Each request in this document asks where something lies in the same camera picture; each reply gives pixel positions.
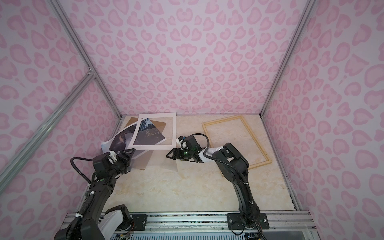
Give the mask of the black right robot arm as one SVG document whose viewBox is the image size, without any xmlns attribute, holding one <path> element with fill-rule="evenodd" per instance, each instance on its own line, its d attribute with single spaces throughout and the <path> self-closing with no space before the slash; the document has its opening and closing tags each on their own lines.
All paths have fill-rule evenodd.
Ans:
<svg viewBox="0 0 384 240">
<path fill-rule="evenodd" d="M 166 158 L 203 164 L 215 162 L 224 178 L 235 190 L 239 202 L 239 219 L 233 220 L 233 230 L 243 227 L 247 230 L 268 230 L 270 228 L 267 215 L 260 211 L 253 198 L 249 184 L 249 163 L 245 157 L 231 144 L 219 148 L 174 148 Z"/>
</svg>

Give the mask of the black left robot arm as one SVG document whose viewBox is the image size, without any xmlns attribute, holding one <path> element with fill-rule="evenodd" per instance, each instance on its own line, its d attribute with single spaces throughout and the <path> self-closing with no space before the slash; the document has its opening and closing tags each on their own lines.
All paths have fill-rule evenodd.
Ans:
<svg viewBox="0 0 384 240">
<path fill-rule="evenodd" d="M 66 228 L 56 233 L 55 240 L 108 240 L 117 230 L 130 232 L 134 229 L 134 220 L 125 205 L 107 210 L 104 217 L 101 214 L 113 193 L 117 179 L 129 172 L 135 151 L 133 148 L 117 153 L 110 151 L 93 159 L 70 159 L 71 166 L 90 184 L 90 188 L 75 218 Z M 75 160 L 92 162 L 95 172 L 91 178 L 80 171 Z"/>
</svg>

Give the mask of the light wooden picture frame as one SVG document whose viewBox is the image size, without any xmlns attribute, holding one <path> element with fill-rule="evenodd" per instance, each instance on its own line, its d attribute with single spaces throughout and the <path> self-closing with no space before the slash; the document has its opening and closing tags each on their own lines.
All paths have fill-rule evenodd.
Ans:
<svg viewBox="0 0 384 240">
<path fill-rule="evenodd" d="M 232 116 L 202 123 L 213 148 L 231 143 L 248 161 L 250 178 L 273 163 L 262 141 L 256 136 L 243 116 Z"/>
</svg>

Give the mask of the white mat board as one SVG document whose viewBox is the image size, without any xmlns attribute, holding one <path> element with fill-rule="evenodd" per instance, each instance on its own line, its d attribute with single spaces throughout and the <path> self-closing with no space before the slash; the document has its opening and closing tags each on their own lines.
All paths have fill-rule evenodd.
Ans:
<svg viewBox="0 0 384 240">
<path fill-rule="evenodd" d="M 156 145 L 135 145 L 135 140 L 137 138 L 140 123 L 144 119 L 155 120 L 161 119 L 166 120 L 166 127 L 163 135 L 165 136 L 165 141 Z M 171 150 L 176 147 L 176 129 L 177 129 L 177 114 L 176 113 L 157 113 L 157 114 L 140 114 L 133 134 L 132 140 L 129 144 L 129 147 L 133 147 L 137 150 Z"/>
</svg>

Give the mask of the dark landscape photo print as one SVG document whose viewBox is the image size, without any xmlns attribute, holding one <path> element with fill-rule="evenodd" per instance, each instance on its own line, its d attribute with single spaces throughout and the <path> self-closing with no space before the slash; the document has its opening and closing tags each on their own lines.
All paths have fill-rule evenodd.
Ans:
<svg viewBox="0 0 384 240">
<path fill-rule="evenodd" d="M 129 149 L 129 143 L 134 135 L 138 119 L 131 118 L 131 120 L 134 121 L 131 125 L 125 127 L 109 141 L 101 144 L 103 153 L 108 153 L 110 151 L 118 153 L 119 151 Z M 136 149 L 136 146 L 138 145 L 158 145 L 163 143 L 166 140 L 163 135 L 165 127 L 166 123 L 164 122 L 151 121 L 149 118 L 142 120 L 134 142 L 134 148 Z M 132 159 L 138 158 L 146 152 L 148 152 L 148 150 L 136 149 Z"/>
</svg>

